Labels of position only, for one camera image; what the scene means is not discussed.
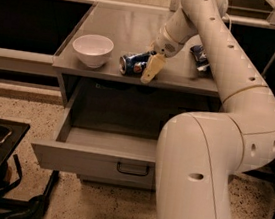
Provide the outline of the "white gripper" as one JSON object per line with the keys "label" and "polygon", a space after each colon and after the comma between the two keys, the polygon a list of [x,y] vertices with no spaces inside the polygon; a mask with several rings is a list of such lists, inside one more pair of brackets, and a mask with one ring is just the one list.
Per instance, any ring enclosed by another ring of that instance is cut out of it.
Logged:
{"label": "white gripper", "polygon": [[162,27],[156,35],[155,41],[152,41],[149,45],[148,50],[154,50],[156,54],[149,58],[140,82],[148,84],[153,80],[166,64],[166,57],[174,57],[182,48],[183,46],[180,43],[169,36],[166,28]]}

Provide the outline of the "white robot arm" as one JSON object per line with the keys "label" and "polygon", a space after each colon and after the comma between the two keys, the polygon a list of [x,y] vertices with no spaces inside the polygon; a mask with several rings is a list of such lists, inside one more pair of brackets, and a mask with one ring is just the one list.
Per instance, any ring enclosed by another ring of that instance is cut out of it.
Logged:
{"label": "white robot arm", "polygon": [[162,128],[156,149],[156,219],[232,219],[228,178],[275,159],[275,97],[222,17],[227,0],[180,0],[153,43],[149,83],[199,36],[222,110],[182,113]]}

